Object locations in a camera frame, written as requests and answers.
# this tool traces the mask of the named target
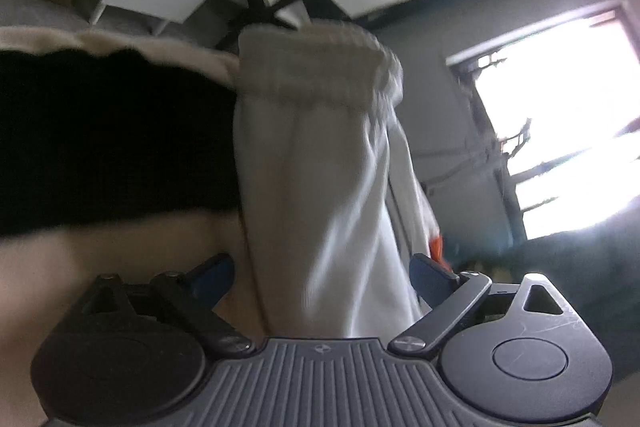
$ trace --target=black fabric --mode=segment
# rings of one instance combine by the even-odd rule
[[[546,275],[600,339],[621,380],[640,371],[638,223],[640,198],[593,227],[531,239],[501,254],[456,251],[447,243],[445,254],[456,270],[507,269],[514,282],[527,273]]]
[[[238,208],[235,101],[132,50],[0,52],[0,236]]]

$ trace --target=screw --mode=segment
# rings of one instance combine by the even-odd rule
[[[398,351],[404,353],[412,353],[414,351],[420,351],[426,347],[424,340],[418,337],[399,337],[391,341],[392,346]]]
[[[320,353],[321,355],[324,355],[325,353],[328,353],[329,351],[331,351],[331,347],[327,346],[326,344],[318,344],[316,347],[314,347],[314,350],[316,353]]]
[[[252,342],[244,337],[236,335],[228,335],[217,341],[217,344],[229,354],[238,354],[247,351],[253,347]]]

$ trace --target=white sweatpants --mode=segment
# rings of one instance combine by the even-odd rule
[[[400,64],[348,25],[254,26],[239,45],[234,141],[267,330],[386,342],[422,315],[394,229],[423,253],[438,235],[394,114]]]

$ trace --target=window frame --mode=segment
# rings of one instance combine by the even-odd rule
[[[501,49],[521,41],[530,36],[538,33],[545,32],[556,26],[565,24],[578,19],[593,18],[599,15],[604,15],[608,12],[614,12],[614,16],[610,20],[617,20],[621,23],[626,36],[631,43],[638,59],[640,60],[640,38],[636,28],[631,23],[627,13],[626,1],[624,0],[611,0],[604,3],[595,4],[589,7],[572,10],[566,12],[551,19],[541,21],[529,26],[524,26],[516,31],[507,33],[495,39],[491,39],[477,46],[473,46],[468,50],[464,50],[458,54],[452,55],[446,59],[446,66],[455,77],[458,87],[468,100],[470,115],[481,137],[491,137],[498,140],[498,136],[495,132],[494,126],[487,114],[484,107],[484,103],[480,98],[480,94],[476,89],[476,80],[478,79],[482,70],[486,67],[491,67],[495,62],[491,62],[488,66],[482,68],[478,67],[478,60],[481,57],[487,55],[497,54]],[[564,156],[567,159],[574,155]],[[564,161],[559,162],[554,167],[561,165]],[[550,203],[554,198],[543,201],[540,204],[536,204],[525,208],[524,210],[520,206],[518,197],[516,195],[516,185],[513,176],[509,174],[507,168],[507,161],[505,160],[502,165],[498,166],[494,170],[494,177],[502,202],[504,204],[505,213],[511,227],[511,235],[513,235],[513,242],[515,245],[520,245],[527,240],[527,233],[524,226],[524,212],[532,210],[542,204]]]

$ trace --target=floor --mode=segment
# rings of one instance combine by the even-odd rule
[[[72,9],[46,0],[0,0],[0,26],[47,26],[68,31],[91,28],[87,22],[98,0],[74,0]],[[213,48],[226,33],[226,21],[238,8],[225,0],[207,0],[184,24],[171,23],[162,38]],[[149,36],[158,19],[107,7],[94,27],[127,35]]]

